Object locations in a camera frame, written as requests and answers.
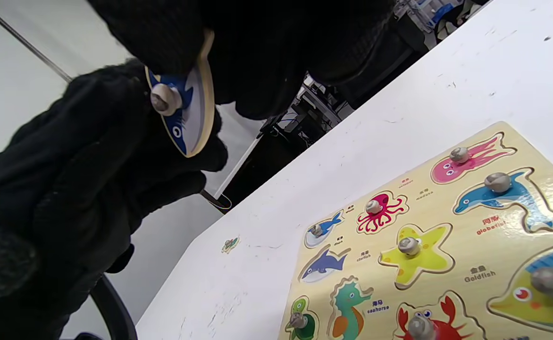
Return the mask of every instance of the blue shark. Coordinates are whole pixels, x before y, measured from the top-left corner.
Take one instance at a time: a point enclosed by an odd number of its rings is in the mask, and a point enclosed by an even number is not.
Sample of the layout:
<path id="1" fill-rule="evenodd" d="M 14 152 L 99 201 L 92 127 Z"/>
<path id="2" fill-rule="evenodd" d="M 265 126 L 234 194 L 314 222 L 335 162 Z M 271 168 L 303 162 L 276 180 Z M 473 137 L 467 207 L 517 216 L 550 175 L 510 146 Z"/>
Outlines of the blue shark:
<path id="1" fill-rule="evenodd" d="M 344 255 L 338 260 L 335 256 L 329 255 L 329 249 L 325 250 L 316 261 L 310 263 L 310 266 L 302 275 L 302 281 L 317 282 L 334 271 L 341 271 L 344 268 L 346 256 Z"/>
<path id="2" fill-rule="evenodd" d="M 339 218 L 339 215 L 341 215 L 341 213 L 342 213 L 341 211 L 339 213 L 336 213 L 335 216 L 333 216 L 333 218 L 331 218 L 330 221 L 325 221 L 318 224 L 318 226 L 320 227 L 320 230 L 322 230 L 322 235 L 325 235 L 326 233 L 328 233 L 329 230 L 331 230 L 331 227 L 342 222 L 341 218 Z"/>
<path id="3" fill-rule="evenodd" d="M 487 187 L 478 187 L 467 192 L 459 199 L 455 207 L 455 213 L 464 213 L 479 204 L 485 207 L 502 208 L 504 207 L 503 203 L 518 203 L 528 212 L 525 222 L 529 231 L 541 223 L 553 228 L 553 221 L 539 210 L 535 198 L 522 183 L 517 181 L 517 178 L 525 173 L 526 171 L 523 171 L 511 175 L 511 188 L 502 194 L 498 194 Z"/>

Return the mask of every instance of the puzzle board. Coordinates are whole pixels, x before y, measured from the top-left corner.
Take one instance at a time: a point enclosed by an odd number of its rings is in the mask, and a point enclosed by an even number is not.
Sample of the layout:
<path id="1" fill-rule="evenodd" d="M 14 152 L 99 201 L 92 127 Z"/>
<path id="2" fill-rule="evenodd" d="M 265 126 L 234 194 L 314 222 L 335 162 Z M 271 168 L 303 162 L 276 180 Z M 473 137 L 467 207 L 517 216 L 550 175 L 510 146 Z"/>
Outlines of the puzzle board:
<path id="1" fill-rule="evenodd" d="M 449 159 L 457 146 L 464 164 Z M 509 191 L 484 186 L 494 172 Z M 398 249 L 405 237 L 417 255 Z M 553 165 L 499 122 L 309 226 L 279 340 L 411 340 L 415 315 L 439 340 L 553 340 L 553 297 L 531 286 L 540 267 L 553 267 Z"/>

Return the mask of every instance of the pink octopus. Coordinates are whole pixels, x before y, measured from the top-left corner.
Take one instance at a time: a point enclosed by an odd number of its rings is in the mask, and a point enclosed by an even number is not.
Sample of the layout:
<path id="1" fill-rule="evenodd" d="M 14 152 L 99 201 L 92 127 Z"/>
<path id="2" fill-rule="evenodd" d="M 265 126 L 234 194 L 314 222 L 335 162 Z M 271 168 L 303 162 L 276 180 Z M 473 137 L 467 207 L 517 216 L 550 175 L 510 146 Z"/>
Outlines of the pink octopus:
<path id="1" fill-rule="evenodd" d="M 382 209 L 377 213 L 368 212 L 366 216 L 363 216 L 364 214 L 361 213 L 361 215 L 358 216 L 358 232 L 374 233 L 379 230 L 380 227 L 393 221 L 392 216 L 390 216 L 391 214 L 406 213 L 409 207 L 402 197 L 406 198 L 402 195 L 398 196 L 396 198 L 397 204 L 390 206 L 388 205 L 390 198 L 388 194 L 378 194 L 373 197 L 371 200 L 378 202 L 378 204 L 382 206 Z"/>
<path id="2" fill-rule="evenodd" d="M 453 162 L 449 157 L 442 159 L 432 168 L 432 180 L 437 184 L 451 183 L 467 172 L 481 168 L 499 157 L 516 153 L 516 149 L 504 148 L 502 141 L 503 133 L 497 133 L 490 140 L 472 145 L 468 148 L 470 159 L 463 164 Z"/>

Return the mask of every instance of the yellow starfish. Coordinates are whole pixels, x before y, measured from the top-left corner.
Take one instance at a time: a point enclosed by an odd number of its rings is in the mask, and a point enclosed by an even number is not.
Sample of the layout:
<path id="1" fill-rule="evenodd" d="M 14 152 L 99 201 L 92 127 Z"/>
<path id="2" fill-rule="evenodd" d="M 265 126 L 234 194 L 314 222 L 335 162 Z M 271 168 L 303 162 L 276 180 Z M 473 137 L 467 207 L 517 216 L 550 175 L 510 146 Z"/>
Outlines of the yellow starfish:
<path id="1" fill-rule="evenodd" d="M 452 225 L 442 223 L 423 232 L 415 224 L 406 224 L 400 228 L 396 246 L 382 252 L 378 262 L 382 265 L 398 267 L 394 284 L 398 289 L 407 289 L 422 272 L 446 273 L 455 265 L 455 260 L 443 252 L 440 246 L 452 231 Z M 398 243 L 405 237 L 419 241 L 420 251 L 415 256 L 408 256 L 398 249 Z"/>

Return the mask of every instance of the gray knob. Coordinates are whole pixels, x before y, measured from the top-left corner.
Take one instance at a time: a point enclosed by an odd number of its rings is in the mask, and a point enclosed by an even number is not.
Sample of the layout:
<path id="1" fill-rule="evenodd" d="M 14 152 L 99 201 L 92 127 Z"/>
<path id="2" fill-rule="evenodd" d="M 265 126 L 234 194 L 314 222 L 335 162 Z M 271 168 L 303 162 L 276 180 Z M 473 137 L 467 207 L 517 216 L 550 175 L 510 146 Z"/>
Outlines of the gray knob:
<path id="1" fill-rule="evenodd" d="M 301 329 L 306 327 L 306 325 L 308 324 L 308 318 L 306 318 L 301 313 L 296 312 L 294 314 L 291 314 L 291 318 L 289 318 L 289 324 L 294 328 Z"/>
<path id="2" fill-rule="evenodd" d="M 511 177 L 505 174 L 505 172 L 495 172 L 494 174 L 486 176 L 484 185 L 486 185 L 488 189 L 502 194 L 511 187 Z"/>
<path id="3" fill-rule="evenodd" d="M 318 224 L 315 224 L 314 226 L 312 226 L 312 228 L 310 229 L 310 232 L 316 237 L 319 237 L 320 235 L 322 235 L 322 229 Z"/>
<path id="4" fill-rule="evenodd" d="M 413 340 L 433 340 L 434 324 L 424 316 L 414 316 L 409 322 L 409 334 Z"/>
<path id="5" fill-rule="evenodd" d="M 379 202 L 376 200 L 370 200 L 367 202 L 367 206 L 365 206 L 365 210 L 368 213 L 380 213 L 382 210 L 384 210 L 384 207 L 379 205 Z"/>
<path id="6" fill-rule="evenodd" d="M 419 240 L 413 237 L 405 237 L 398 243 L 398 249 L 408 256 L 415 256 L 421 250 Z"/>
<path id="7" fill-rule="evenodd" d="M 151 104 L 160 115 L 167 117 L 182 107 L 182 97 L 177 89 L 159 83 L 151 90 Z"/>
<path id="8" fill-rule="evenodd" d="M 464 147 L 455 148 L 451 151 L 451 161 L 456 163 L 465 163 L 469 160 L 469 150 Z"/>
<path id="9" fill-rule="evenodd" d="M 539 292 L 553 297 L 553 267 L 539 268 L 530 275 L 530 283 Z"/>

